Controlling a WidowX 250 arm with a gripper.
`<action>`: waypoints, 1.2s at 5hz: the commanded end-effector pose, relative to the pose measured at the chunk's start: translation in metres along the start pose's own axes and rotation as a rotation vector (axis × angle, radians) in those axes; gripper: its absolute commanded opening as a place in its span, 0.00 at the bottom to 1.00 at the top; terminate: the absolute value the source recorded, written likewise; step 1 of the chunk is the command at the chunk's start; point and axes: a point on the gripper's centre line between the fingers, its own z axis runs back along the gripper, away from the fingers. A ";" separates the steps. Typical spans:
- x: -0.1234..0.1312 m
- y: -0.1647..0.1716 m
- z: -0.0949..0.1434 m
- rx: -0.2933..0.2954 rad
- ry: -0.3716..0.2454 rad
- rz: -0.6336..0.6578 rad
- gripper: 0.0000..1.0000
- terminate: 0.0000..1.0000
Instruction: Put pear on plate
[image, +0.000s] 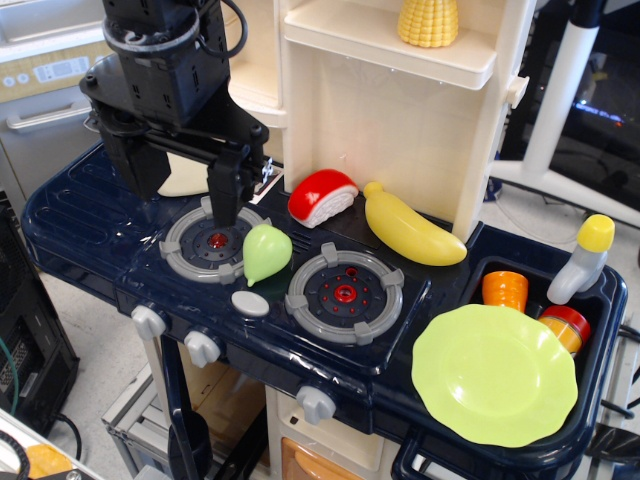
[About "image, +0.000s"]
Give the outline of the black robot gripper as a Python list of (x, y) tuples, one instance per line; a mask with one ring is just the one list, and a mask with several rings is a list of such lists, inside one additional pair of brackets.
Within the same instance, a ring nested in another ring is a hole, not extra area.
[(152, 200), (171, 173), (168, 156), (207, 168), (215, 223), (234, 226), (268, 171), (268, 128), (229, 93), (229, 55), (187, 48), (145, 56), (119, 51), (80, 82), (105, 150), (128, 188)]

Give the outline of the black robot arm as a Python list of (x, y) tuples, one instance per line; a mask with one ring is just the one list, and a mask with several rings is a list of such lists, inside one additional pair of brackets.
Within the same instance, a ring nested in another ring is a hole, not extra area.
[(235, 224), (268, 169), (268, 128), (229, 93), (221, 1), (106, 1), (111, 54), (80, 82), (106, 152), (130, 190), (150, 200), (171, 174), (169, 154), (207, 168), (216, 224)]

